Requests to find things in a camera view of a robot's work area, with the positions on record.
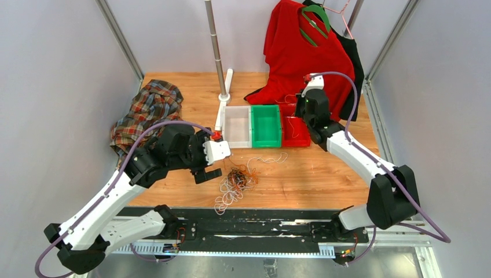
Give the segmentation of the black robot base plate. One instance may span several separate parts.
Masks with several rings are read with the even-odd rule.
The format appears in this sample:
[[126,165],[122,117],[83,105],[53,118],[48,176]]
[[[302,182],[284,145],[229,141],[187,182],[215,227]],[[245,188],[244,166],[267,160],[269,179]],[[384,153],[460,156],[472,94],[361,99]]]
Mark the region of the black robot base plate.
[[317,253],[320,243],[353,247],[367,243],[362,228],[347,238],[329,229],[333,210],[173,208],[185,229],[183,251],[237,253]]

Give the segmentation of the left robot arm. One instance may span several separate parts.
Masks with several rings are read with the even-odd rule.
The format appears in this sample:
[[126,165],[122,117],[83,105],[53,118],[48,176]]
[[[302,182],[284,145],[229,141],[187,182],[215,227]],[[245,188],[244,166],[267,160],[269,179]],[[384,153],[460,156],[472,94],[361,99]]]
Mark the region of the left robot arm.
[[230,146],[220,133],[195,123],[174,120],[155,124],[161,134],[147,139],[140,135],[108,183],[78,213],[45,230],[50,248],[58,250],[60,263],[70,274],[82,275],[99,266],[115,250],[137,240],[160,236],[173,238],[181,227],[166,205],[119,224],[113,218],[134,198],[173,170],[189,170],[195,183],[220,177],[209,170],[230,156]]

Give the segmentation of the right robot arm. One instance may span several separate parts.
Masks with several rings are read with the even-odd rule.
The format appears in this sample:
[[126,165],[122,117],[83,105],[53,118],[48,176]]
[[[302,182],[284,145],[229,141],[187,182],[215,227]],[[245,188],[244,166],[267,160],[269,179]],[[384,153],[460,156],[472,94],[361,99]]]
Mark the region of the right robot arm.
[[310,139],[325,152],[345,162],[369,186],[367,202],[336,212],[329,223],[332,236],[346,241],[358,228],[390,228],[417,214],[416,179],[407,166],[395,166],[360,144],[331,119],[328,97],[322,89],[296,94],[295,116],[305,123]]

